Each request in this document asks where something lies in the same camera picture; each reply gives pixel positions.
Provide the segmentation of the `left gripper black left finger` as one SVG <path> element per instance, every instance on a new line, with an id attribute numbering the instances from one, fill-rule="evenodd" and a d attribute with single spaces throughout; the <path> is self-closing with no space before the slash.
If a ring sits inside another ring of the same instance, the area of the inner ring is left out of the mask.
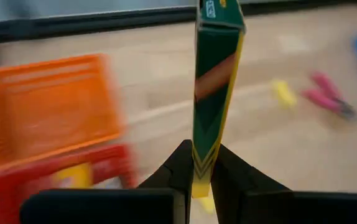
<path id="1" fill-rule="evenodd" d="M 135 189 L 51 189 L 21 206 L 23 224 L 188 223 L 192 142 L 186 139 Z"/>

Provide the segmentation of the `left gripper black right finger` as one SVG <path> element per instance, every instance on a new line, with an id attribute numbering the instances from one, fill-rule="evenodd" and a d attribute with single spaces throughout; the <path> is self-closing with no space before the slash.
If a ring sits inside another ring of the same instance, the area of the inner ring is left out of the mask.
<path id="1" fill-rule="evenodd" d="M 294 191 L 221 146 L 211 180 L 219 223 L 357 223 L 357 194 Z"/>

